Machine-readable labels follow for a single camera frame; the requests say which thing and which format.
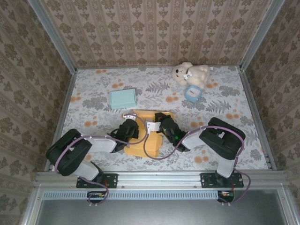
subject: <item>patterned wallpaper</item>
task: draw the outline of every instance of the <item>patterned wallpaper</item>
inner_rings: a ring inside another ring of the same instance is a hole
[[[44,170],[70,73],[26,0],[0,1],[0,224],[18,224]]]
[[[270,0],[42,0],[76,66],[239,64]]]
[[[278,169],[300,206],[300,1],[286,0],[247,76]]]

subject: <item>yellow foam block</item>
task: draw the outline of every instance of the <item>yellow foam block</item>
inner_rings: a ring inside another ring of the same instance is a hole
[[[146,154],[144,153],[144,151],[141,151],[140,149],[133,149],[133,148],[125,147],[124,151],[127,155],[147,157]],[[151,157],[156,158],[159,155],[159,150],[157,150],[157,151],[147,151],[147,154],[150,155]]]
[[[152,120],[155,119],[155,114],[159,113],[157,111],[142,111],[142,110],[136,110],[134,111],[136,115],[141,117],[144,121],[145,120]],[[174,119],[174,114],[170,112],[163,112],[165,115],[170,115]],[[136,120],[138,126],[139,126],[139,138],[138,139],[131,139],[129,142],[134,143],[140,141],[146,133],[145,126],[140,120]],[[147,153],[152,157],[157,157],[159,155],[159,148],[161,147],[163,142],[163,137],[161,134],[157,134],[156,132],[151,132],[147,142],[146,142],[146,151]],[[132,156],[141,156],[141,157],[147,157],[144,153],[143,149],[144,142],[141,142],[139,144],[129,145],[128,147],[124,147],[124,152],[128,155]]]

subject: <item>white teddy bear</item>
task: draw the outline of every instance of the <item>white teddy bear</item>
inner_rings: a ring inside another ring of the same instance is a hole
[[[175,66],[172,71],[172,77],[181,86],[185,86],[188,83],[191,86],[204,89],[210,77],[210,68],[207,65],[193,66],[190,62],[183,62]]]

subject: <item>floral tablecloth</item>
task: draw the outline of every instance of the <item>floral tablecloth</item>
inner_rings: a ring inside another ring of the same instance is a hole
[[[179,127],[191,131],[218,117],[246,134],[239,169],[267,169],[260,140],[251,116],[237,67],[214,67],[202,98],[197,103],[184,98],[186,87],[171,77],[170,67],[78,70],[63,134],[76,128],[86,135],[105,135],[119,127],[122,114],[131,109],[112,110],[109,92],[135,88],[140,110],[170,111]],[[160,157],[173,149],[164,137]],[[104,171],[215,170],[218,155],[208,146],[190,152],[175,152],[165,160],[128,156],[124,151],[93,153],[86,160]]]

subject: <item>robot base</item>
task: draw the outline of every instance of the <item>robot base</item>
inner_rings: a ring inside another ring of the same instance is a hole
[[[233,172],[229,178],[212,172],[205,172],[200,174],[202,188],[243,188],[244,183],[242,175],[238,172]]]
[[[103,184],[108,188],[117,188],[118,174],[117,173],[103,173],[103,171],[93,162],[91,162],[99,171],[98,175],[92,180],[93,182]],[[96,184],[90,184],[78,177],[77,188],[102,188]]]

